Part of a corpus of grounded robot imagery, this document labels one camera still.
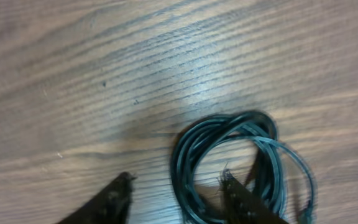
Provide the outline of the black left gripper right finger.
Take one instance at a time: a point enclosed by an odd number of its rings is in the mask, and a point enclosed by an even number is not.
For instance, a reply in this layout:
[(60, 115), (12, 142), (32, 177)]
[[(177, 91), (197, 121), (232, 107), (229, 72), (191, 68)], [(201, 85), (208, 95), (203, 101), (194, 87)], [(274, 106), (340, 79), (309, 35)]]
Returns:
[(228, 224), (288, 224), (271, 212), (252, 192), (247, 190), (229, 171), (221, 176), (226, 223)]

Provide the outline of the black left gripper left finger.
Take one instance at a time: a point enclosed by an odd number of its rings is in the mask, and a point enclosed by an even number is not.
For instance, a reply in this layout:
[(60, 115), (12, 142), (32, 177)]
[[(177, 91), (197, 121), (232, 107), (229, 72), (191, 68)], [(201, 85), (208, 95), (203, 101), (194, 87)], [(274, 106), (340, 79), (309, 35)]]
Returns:
[(104, 189), (58, 224), (126, 224), (135, 176), (121, 172)]

